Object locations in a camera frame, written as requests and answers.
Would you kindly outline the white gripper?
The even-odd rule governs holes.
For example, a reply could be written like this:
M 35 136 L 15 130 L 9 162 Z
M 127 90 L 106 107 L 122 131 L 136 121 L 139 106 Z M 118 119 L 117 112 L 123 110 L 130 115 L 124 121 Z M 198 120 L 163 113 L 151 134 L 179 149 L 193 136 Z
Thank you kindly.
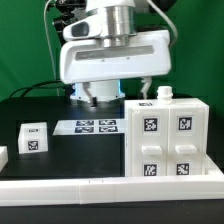
M 171 69 L 169 42 L 167 30 L 140 32 L 122 47 L 103 48 L 96 39 L 67 42 L 60 52 L 60 79 L 83 83 L 88 103 L 96 106 L 89 82 L 145 77 L 141 93 L 147 99 L 149 76 L 166 75 Z

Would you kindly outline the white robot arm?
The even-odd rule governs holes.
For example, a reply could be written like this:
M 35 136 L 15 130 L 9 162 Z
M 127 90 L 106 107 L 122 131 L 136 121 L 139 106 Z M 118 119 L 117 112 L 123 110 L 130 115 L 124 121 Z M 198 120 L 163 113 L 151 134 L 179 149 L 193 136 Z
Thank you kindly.
M 177 0 L 45 0 L 60 16 L 61 42 L 54 75 L 74 86 L 77 105 L 105 106 L 125 97 L 122 79 L 138 78 L 146 95 L 152 78 L 171 69 L 177 28 L 166 15 Z

